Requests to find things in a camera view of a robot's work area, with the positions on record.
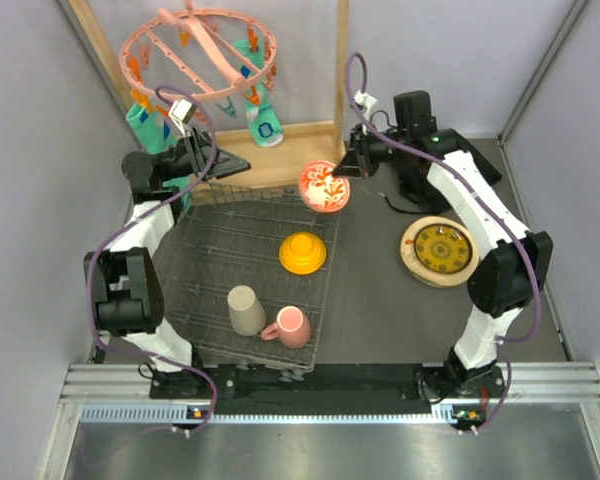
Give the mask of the white orange patterned bowl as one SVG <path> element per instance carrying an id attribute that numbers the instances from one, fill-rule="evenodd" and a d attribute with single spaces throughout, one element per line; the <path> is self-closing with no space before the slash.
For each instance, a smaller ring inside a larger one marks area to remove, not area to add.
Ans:
<path id="1" fill-rule="evenodd" d="M 351 187 L 347 178 L 334 177 L 336 165 L 325 160 L 307 164 L 298 181 L 305 205 L 318 213 L 336 213 L 349 202 Z"/>

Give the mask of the yellow patterned small plate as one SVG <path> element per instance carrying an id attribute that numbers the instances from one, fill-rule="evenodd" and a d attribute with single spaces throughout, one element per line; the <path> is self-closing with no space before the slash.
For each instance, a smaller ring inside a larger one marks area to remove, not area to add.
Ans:
<path id="1" fill-rule="evenodd" d="M 468 236 L 443 223 L 422 228 L 414 238 L 414 251 L 418 261 L 428 270 L 443 275 L 466 269 L 472 258 Z"/>

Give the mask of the beige bird plate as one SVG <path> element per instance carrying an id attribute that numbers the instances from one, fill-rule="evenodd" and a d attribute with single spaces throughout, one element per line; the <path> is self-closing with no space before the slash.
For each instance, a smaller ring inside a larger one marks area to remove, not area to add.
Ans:
<path id="1" fill-rule="evenodd" d="M 437 223 L 449 224 L 458 228 L 462 233 L 468 236 L 472 246 L 472 258 L 469 266 L 466 269 L 455 274 L 443 275 L 428 270 L 416 258 L 414 251 L 414 238 L 416 234 L 422 228 Z M 426 285 L 436 288 L 451 288 L 466 283 L 480 262 L 477 244 L 475 243 L 469 231 L 463 225 L 440 216 L 426 216 L 412 223 L 402 235 L 399 253 L 405 267 L 415 278 Z"/>

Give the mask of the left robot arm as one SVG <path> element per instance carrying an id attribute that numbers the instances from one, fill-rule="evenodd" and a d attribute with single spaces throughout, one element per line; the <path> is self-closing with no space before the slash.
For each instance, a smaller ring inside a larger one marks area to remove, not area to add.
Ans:
<path id="1" fill-rule="evenodd" d="M 133 151 L 122 160 L 132 216 L 84 258 L 88 305 L 95 334 L 121 338 L 148 357 L 138 372 L 157 388 L 158 397 L 196 396 L 209 392 L 211 383 L 193 345 L 166 319 L 154 254 L 184 213 L 184 198 L 195 185 L 250 167 L 219 148 L 211 130 L 196 126 L 160 153 Z"/>

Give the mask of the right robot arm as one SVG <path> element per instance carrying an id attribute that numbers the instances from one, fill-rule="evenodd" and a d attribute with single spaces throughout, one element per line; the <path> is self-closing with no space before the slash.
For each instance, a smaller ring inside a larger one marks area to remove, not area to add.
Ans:
<path id="1" fill-rule="evenodd" d="M 444 363 L 443 393 L 472 394 L 492 373 L 498 348 L 528 305 L 541 317 L 553 241 L 514 216 L 492 188 L 494 168 L 454 129 L 440 130 L 425 91 L 394 99 L 397 126 L 384 132 L 371 123 L 376 103 L 366 91 L 347 95 L 360 122 L 334 170 L 338 177 L 368 178 L 379 165 L 400 160 L 415 181 L 435 189 L 474 239 L 479 263 L 467 280 L 472 309 Z"/>

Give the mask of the wooden stand tray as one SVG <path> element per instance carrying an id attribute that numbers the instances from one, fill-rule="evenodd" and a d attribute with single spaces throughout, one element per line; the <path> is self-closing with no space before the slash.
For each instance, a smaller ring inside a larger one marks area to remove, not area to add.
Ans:
<path id="1" fill-rule="evenodd" d="M 94 10 L 87 1 L 61 1 L 59 6 L 76 30 L 86 53 L 109 90 L 122 115 L 134 103 L 131 87 L 124 78 L 118 54 Z M 336 162 L 345 153 L 342 116 L 344 108 L 344 57 L 348 29 L 347 1 L 337 9 L 336 80 L 334 119 L 331 121 L 290 124 L 284 127 L 283 142 L 273 148 L 258 147 L 248 131 L 230 130 L 217 134 L 219 145 L 250 161 L 252 168 L 227 180 L 230 185 L 269 188 L 297 182 L 306 164 L 314 160 Z"/>

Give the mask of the black cloth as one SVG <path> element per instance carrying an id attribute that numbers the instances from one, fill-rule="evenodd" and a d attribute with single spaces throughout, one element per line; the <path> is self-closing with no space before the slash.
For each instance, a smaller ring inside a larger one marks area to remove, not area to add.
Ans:
<path id="1" fill-rule="evenodd" d="M 456 150 L 469 152 L 478 171 L 490 186 L 502 179 L 502 174 L 462 136 L 452 135 L 449 138 L 444 138 L 441 134 L 427 136 L 416 140 L 413 147 L 439 159 Z M 397 176 L 399 194 L 416 205 L 421 212 L 439 215 L 450 209 L 443 195 L 426 180 L 431 166 L 428 161 L 409 153 L 395 153 L 389 165 Z"/>

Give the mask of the mint green blue sock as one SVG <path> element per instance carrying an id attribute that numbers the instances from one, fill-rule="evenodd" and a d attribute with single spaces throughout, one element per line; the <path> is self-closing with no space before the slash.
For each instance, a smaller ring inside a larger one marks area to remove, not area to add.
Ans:
<path id="1" fill-rule="evenodd" d="M 159 113 L 149 113 L 148 110 L 135 103 L 127 112 L 126 121 L 134 131 L 147 153 L 159 154 L 176 145 L 178 135 L 171 133 L 167 121 Z M 140 166 L 124 159 L 122 171 L 130 183 L 133 192 L 148 192 L 157 190 L 183 191 L 189 185 L 187 177 L 164 179 L 161 187 L 142 186 L 139 172 Z"/>

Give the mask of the yellow ribbed bowl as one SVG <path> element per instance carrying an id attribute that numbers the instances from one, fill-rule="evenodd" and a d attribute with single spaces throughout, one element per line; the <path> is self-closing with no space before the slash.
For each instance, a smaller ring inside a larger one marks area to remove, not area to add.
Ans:
<path id="1" fill-rule="evenodd" d="M 311 232 L 297 232 L 280 245 L 281 265 L 295 275 L 310 275 L 325 263 L 327 248 L 323 240 Z"/>

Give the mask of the pink round clothes hanger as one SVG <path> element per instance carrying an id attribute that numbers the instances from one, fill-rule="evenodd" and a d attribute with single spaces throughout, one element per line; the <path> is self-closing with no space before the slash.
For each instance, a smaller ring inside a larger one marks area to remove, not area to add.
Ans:
<path id="1" fill-rule="evenodd" d="M 157 99 L 169 75 L 201 102 L 241 96 L 264 102 L 275 89 L 278 45 L 273 31 L 255 17 L 226 8 L 196 8 L 185 1 L 166 7 L 124 41 L 119 64 L 137 101 Z"/>

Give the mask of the beige tumbler cup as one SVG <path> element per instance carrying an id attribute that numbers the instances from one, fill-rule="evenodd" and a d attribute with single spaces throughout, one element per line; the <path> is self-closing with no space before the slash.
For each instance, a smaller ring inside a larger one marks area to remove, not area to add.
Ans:
<path id="1" fill-rule="evenodd" d="M 230 323 L 241 336 L 258 335 L 266 324 L 266 313 L 254 290 L 247 285 L 232 288 L 227 295 Z"/>

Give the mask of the pink mug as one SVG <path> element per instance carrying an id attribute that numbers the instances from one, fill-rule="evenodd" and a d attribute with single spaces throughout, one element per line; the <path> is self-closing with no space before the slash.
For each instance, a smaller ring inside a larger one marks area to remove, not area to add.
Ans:
<path id="1" fill-rule="evenodd" d="M 304 347 L 311 338 L 308 316 L 295 306 L 283 307 L 275 321 L 260 333 L 263 341 L 279 340 L 292 349 Z"/>

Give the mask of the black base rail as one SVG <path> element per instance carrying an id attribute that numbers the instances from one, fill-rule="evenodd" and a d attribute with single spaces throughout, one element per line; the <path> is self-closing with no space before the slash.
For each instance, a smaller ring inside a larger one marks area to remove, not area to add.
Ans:
<path id="1" fill-rule="evenodd" d="M 439 399 L 483 406 L 504 391 L 500 368 L 458 387 L 441 365 L 319 364 L 303 375 L 225 364 L 204 370 L 217 389 L 217 415 L 428 413 Z"/>

